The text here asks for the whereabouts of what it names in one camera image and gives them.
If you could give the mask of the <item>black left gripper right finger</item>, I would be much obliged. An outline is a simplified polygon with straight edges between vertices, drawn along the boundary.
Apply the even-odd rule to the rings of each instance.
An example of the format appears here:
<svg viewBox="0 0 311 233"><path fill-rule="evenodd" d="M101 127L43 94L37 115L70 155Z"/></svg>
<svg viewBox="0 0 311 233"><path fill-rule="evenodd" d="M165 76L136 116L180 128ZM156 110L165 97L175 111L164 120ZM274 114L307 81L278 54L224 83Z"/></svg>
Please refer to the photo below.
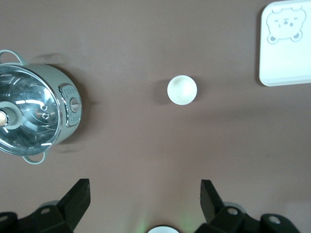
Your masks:
<svg viewBox="0 0 311 233"><path fill-rule="evenodd" d="M212 181L201 180L200 205L206 220L197 233L258 233L259 221L238 204L224 202Z"/></svg>

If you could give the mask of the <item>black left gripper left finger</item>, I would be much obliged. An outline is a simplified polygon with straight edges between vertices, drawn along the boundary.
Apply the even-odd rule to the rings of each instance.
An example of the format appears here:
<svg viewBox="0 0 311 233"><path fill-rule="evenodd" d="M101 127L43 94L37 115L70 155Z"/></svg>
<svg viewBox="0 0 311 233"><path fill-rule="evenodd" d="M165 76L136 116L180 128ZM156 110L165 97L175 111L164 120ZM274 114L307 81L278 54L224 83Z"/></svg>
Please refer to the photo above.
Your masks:
<svg viewBox="0 0 311 233"><path fill-rule="evenodd" d="M43 205L17 222L19 233L72 233L90 206L90 181L80 179L57 204Z"/></svg>

